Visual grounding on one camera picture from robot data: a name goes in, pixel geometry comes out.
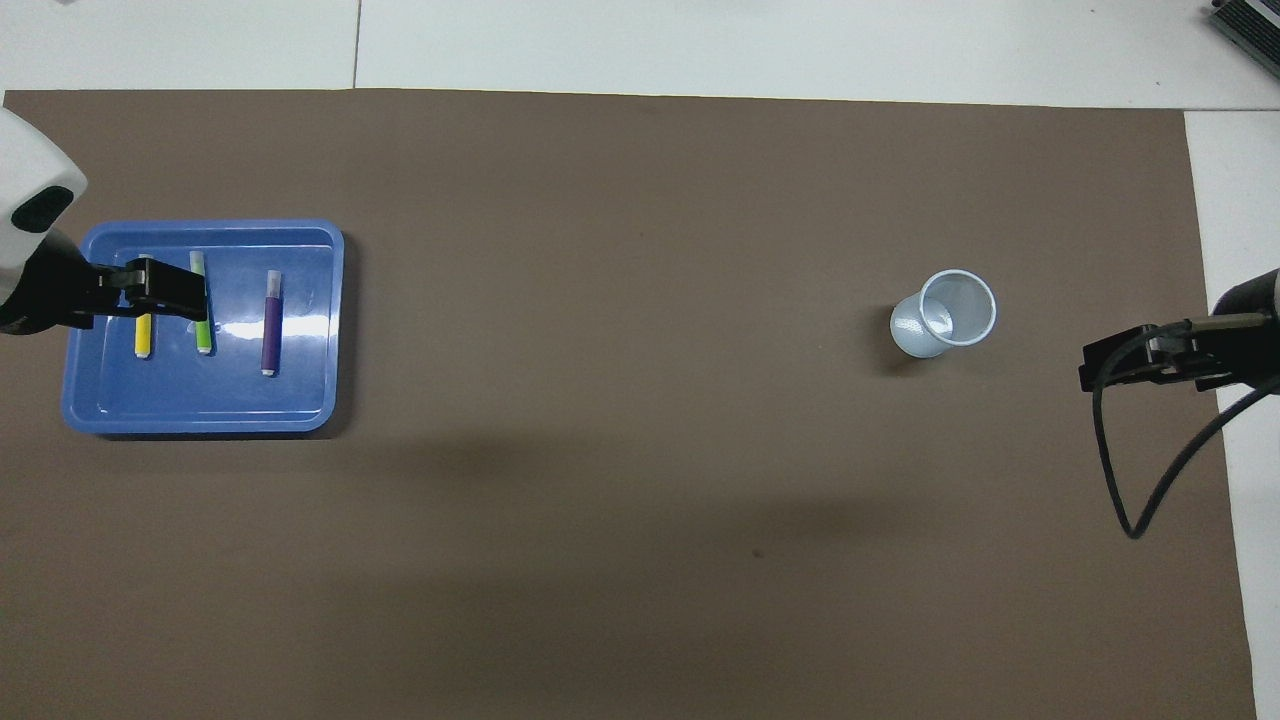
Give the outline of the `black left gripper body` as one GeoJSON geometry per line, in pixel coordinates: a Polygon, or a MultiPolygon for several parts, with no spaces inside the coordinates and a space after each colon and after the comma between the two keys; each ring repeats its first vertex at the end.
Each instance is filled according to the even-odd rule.
{"type": "Polygon", "coordinates": [[[111,283],[119,266],[90,263],[60,231],[35,249],[1,305],[4,334],[36,334],[55,325],[90,331],[97,316],[127,316],[122,290],[111,283]]]}

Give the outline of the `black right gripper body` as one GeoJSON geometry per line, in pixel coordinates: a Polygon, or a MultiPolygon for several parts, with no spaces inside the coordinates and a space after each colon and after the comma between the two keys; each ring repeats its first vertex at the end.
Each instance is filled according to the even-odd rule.
{"type": "Polygon", "coordinates": [[[1197,348],[1215,360],[1197,386],[1262,386],[1279,373],[1277,270],[1230,288],[1196,323],[1197,348]]]}

